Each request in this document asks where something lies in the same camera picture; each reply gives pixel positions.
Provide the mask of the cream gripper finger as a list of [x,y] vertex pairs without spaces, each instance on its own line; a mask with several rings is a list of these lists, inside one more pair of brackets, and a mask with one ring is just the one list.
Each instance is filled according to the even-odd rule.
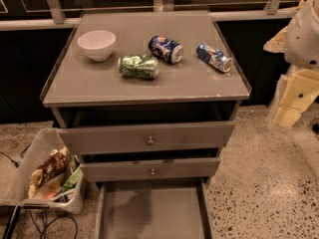
[[293,127],[318,96],[318,71],[302,69],[292,73],[287,79],[273,123],[281,127]]
[[287,28],[284,27],[274,37],[272,37],[264,44],[263,50],[270,53],[283,53],[286,33]]

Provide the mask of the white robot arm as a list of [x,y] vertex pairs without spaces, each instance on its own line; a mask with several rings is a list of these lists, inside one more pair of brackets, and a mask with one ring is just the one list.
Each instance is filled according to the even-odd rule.
[[319,0],[299,3],[289,24],[265,43],[263,49],[283,53],[294,68],[286,77],[286,86],[273,123],[293,127],[319,96]]

